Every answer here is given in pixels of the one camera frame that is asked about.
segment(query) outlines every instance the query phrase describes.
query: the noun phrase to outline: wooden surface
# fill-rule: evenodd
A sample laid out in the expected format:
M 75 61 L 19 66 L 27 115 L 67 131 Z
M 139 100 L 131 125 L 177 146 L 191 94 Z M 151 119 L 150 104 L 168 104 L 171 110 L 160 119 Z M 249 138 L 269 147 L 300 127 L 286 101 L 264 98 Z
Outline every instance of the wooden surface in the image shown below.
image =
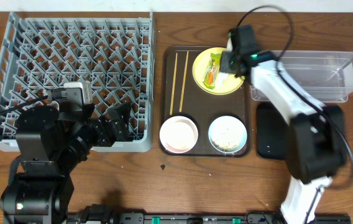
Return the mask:
M 126 13 L 21 13 L 22 17 L 138 17 Z M 144 209 L 156 213 L 244 213 L 276 210 L 283 202 L 290 175 L 284 162 L 259 158 L 253 151 L 243 159 L 170 157 L 158 147 L 162 56 L 171 45 L 225 46 L 227 31 L 242 14 L 156 13 L 157 59 L 155 66 L 155 114 L 153 148 L 146 153 L 97 153 L 77 166 L 71 177 L 75 192 L 69 210 L 76 212 L 92 203 L 106 203 L 119 211 Z M 292 15 L 295 50 L 353 51 L 353 14 Z M 8 13 L 0 13 L 0 46 Z M 247 18 L 255 24 L 263 49 L 282 49 L 287 26 L 282 16 L 258 13 Z M 252 125 L 255 130 L 252 102 Z M 353 94 L 341 105 L 346 116 L 347 138 L 353 148 Z M 7 184 L 8 168 L 17 153 L 0 151 L 0 196 Z M 336 182 L 349 175 L 341 169 Z M 353 219 L 353 186 L 327 190 L 317 212 L 348 213 Z

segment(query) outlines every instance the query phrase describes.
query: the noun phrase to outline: black tray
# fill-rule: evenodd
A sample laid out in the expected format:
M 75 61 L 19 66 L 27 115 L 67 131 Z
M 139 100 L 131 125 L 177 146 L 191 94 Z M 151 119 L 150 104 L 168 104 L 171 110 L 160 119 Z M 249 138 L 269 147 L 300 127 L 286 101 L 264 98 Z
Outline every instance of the black tray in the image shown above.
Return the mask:
M 248 155 L 251 151 L 249 84 L 244 82 L 235 92 L 217 96 L 202 90 L 193 79 L 193 62 L 202 51 L 209 48 L 211 47 L 173 46 L 169 47 L 164 53 L 161 124 L 171 117 L 172 83 L 175 69 L 175 56 L 178 52 L 172 116 L 182 115 L 190 118 L 195 122 L 199 131 L 196 145 L 190 151 L 183 154 L 169 152 L 159 142 L 160 148 L 166 154 L 175 156 L 242 157 Z M 189 57 L 186 71 L 185 93 L 183 97 L 182 113 L 179 113 L 187 51 L 189 51 Z M 238 118 L 247 129 L 247 142 L 245 146 L 234 154 L 217 151 L 208 139 L 209 125 L 216 118 L 224 115 Z

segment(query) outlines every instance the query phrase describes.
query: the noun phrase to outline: yellow bowl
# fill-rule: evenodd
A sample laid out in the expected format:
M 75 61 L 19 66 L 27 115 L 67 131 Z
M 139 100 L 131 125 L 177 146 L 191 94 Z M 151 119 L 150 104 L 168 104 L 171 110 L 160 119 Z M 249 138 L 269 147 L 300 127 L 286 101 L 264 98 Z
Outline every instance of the yellow bowl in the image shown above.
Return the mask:
M 208 60 L 212 54 L 221 54 L 222 51 L 226 50 L 223 47 L 214 47 L 201 52 L 193 63 L 193 78 L 200 88 L 204 91 L 214 95 L 226 95 L 236 91 L 244 82 L 244 77 L 234 78 L 233 74 L 229 74 L 227 79 L 224 81 L 221 87 L 215 86 L 213 89 L 209 89 L 204 86 L 203 80 L 206 75 L 206 69 L 208 66 Z

